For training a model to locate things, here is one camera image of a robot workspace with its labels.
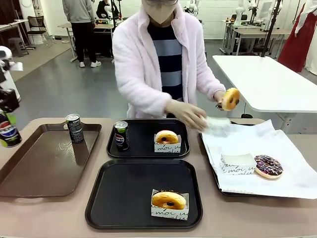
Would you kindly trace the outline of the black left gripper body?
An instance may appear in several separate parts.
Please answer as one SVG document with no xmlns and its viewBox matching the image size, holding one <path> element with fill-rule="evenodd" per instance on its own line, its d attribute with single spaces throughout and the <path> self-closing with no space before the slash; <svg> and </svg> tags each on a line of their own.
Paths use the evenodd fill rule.
<svg viewBox="0 0 317 238">
<path fill-rule="evenodd" d="M 14 89 L 0 89 L 0 109 L 5 113 L 12 113 L 19 108 L 19 101 L 17 99 Z"/>
</svg>

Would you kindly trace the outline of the person's left hand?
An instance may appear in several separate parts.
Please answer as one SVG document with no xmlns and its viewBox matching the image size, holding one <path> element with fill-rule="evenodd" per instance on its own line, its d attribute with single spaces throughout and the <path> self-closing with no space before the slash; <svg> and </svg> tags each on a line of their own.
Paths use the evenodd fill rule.
<svg viewBox="0 0 317 238">
<path fill-rule="evenodd" d="M 217 102 L 217 104 L 221 104 L 222 102 L 222 98 L 225 94 L 225 91 L 222 90 L 217 90 L 214 94 L 213 94 L 213 99 L 215 102 Z"/>
</svg>

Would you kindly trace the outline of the person's right hand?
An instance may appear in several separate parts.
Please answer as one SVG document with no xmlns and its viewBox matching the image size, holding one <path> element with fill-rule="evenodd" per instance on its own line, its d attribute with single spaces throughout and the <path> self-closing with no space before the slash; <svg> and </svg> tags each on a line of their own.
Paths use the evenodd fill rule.
<svg viewBox="0 0 317 238">
<path fill-rule="evenodd" d="M 202 119 L 206 118 L 206 112 L 192 104 L 169 100 L 164 110 L 168 114 L 173 114 L 179 121 L 190 128 L 198 131 L 203 131 L 207 128 L 206 122 Z"/>
</svg>

